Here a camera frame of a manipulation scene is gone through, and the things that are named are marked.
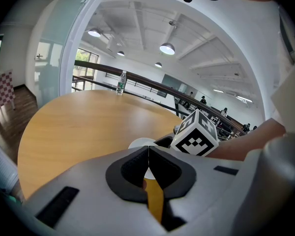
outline handrail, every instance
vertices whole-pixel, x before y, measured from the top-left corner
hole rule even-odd
[[[85,81],[87,81],[87,82],[90,82],[90,83],[93,83],[93,84],[96,84],[96,85],[99,85],[99,86],[102,86],[102,87],[105,87],[105,88],[109,88],[109,89],[111,89],[111,90],[115,90],[115,91],[116,91],[116,88],[111,87],[111,86],[106,85],[106,84],[103,84],[103,83],[100,83],[100,82],[97,82],[97,81],[89,80],[89,79],[82,78],[82,77],[75,76],[75,75],[73,75],[73,78],[81,79],[81,80],[85,80]],[[79,89],[79,88],[75,88],[75,87],[72,87],[72,88],[75,89],[75,90],[77,90],[77,91],[82,91],[82,89]],[[169,109],[169,110],[172,110],[172,111],[178,112],[178,113],[180,113],[180,114],[182,114],[182,115],[184,115],[184,116],[189,116],[189,114],[187,114],[187,113],[185,113],[185,112],[183,112],[183,111],[180,111],[180,110],[178,110],[178,109],[176,109],[176,108],[169,107],[169,106],[164,105],[164,104],[162,104],[162,103],[159,103],[159,102],[157,102],[157,101],[153,101],[153,100],[146,99],[146,98],[144,98],[144,97],[141,97],[141,96],[139,96],[139,95],[137,95],[137,94],[131,93],[131,92],[126,91],[126,90],[124,90],[123,92],[124,92],[124,93],[127,93],[127,94],[130,94],[130,95],[134,95],[134,96],[136,96],[136,97],[140,97],[140,98],[145,99],[145,100],[148,100],[148,101],[150,101],[150,102],[156,103],[157,105],[159,105],[159,106],[161,106],[161,107],[163,107],[163,108],[166,108],[166,109]]]
[[[216,129],[218,129],[218,130],[222,130],[223,132],[226,132],[226,133],[227,133],[227,134],[229,134],[230,136],[233,136],[233,137],[235,137],[235,134],[232,134],[232,133],[230,133],[230,132],[226,131],[226,130],[225,130],[225,129],[223,129],[223,128],[216,127]]]
[[[114,74],[110,74],[108,72],[106,72],[105,77],[111,78],[113,80],[119,80],[119,76],[114,75]],[[135,87],[138,87],[138,88],[141,88],[141,89],[156,93],[157,95],[159,95],[159,96],[161,96],[163,98],[166,98],[166,96],[167,96],[167,93],[165,93],[165,92],[162,92],[160,90],[156,90],[156,89],[154,89],[152,87],[148,87],[148,86],[146,86],[146,85],[144,85],[142,83],[137,83],[136,81],[132,81],[132,80],[127,79],[127,84],[130,84],[132,86],[135,86]]]
[[[82,66],[82,67],[87,67],[87,68],[91,68],[91,69],[95,69],[95,70],[99,70],[99,71],[103,71],[103,72],[108,72],[108,73],[112,73],[115,75],[121,75],[122,74],[122,70],[115,68],[115,67],[111,67],[111,66],[107,66],[107,65],[102,65],[102,64],[96,64],[96,63],[91,63],[91,62],[86,62],[86,61],[80,61],[80,60],[76,60],[74,62],[74,65],[77,66]],[[240,128],[238,128],[237,126],[235,126],[230,120],[228,120],[227,118],[225,118],[224,116],[222,116],[218,111],[213,110],[212,108],[208,107],[207,105],[201,103],[198,100],[195,100],[194,98],[185,95],[184,93],[181,93],[177,90],[174,90],[173,88],[170,88],[166,85],[160,84],[158,82],[152,81],[150,79],[147,79],[143,76],[131,73],[131,72],[127,72],[127,78],[139,83],[142,83],[146,86],[152,87],[154,89],[157,90],[161,90],[164,91],[166,93],[171,94],[174,97],[178,97],[179,99],[183,99],[188,101],[189,103],[192,103],[193,105],[195,105],[196,107],[198,107],[199,109],[202,109],[206,112],[209,112],[210,114],[218,117],[220,120],[222,120],[224,123],[228,124],[229,126],[233,127],[234,129],[237,130],[237,132],[239,131],[242,134],[246,134],[245,132],[243,132]]]

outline plastic bottle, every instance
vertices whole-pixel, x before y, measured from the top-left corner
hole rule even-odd
[[[123,94],[123,90],[124,90],[124,86],[126,85],[126,71],[122,71],[122,74],[119,77],[119,82],[117,85],[117,90],[116,90],[116,95],[122,95]]]

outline checkered chair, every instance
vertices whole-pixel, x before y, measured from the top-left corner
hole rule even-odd
[[[12,71],[0,74],[0,107],[11,102],[12,108],[14,105],[14,90],[12,84]]]

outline wooden table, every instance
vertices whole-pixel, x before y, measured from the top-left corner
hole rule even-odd
[[[34,115],[21,139],[24,197],[79,162],[127,149],[140,137],[161,138],[180,123],[167,109],[125,93],[89,90],[54,99]]]

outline ceiling light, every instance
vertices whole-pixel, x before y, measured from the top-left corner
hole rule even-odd
[[[168,22],[171,26],[175,26],[176,25],[176,21],[175,20],[171,20]]]
[[[213,89],[213,91],[216,91],[216,92],[223,92],[223,91],[220,91],[220,90],[216,90],[216,89]]]
[[[241,102],[243,102],[243,103],[245,103],[245,104],[247,104],[247,101],[245,101],[245,100],[243,100],[243,99],[240,99],[240,98],[238,98],[238,96],[236,96],[236,99],[237,99],[237,100],[240,100]]]
[[[162,64],[160,62],[156,63],[155,66],[162,68]]]
[[[246,99],[246,98],[244,98],[244,97],[240,97],[240,96],[237,96],[237,97],[240,98],[240,99],[243,99],[243,100],[246,100],[246,101],[252,102],[252,100],[248,100],[248,99]]]
[[[100,33],[98,30],[96,29],[91,29],[88,31],[89,35],[93,36],[93,37],[100,37]]]
[[[174,55],[175,54],[175,47],[170,43],[164,43],[159,48],[163,53],[166,53],[168,55]]]
[[[120,55],[120,56],[124,56],[124,52],[123,51],[119,51],[119,52],[117,52],[117,54]]]

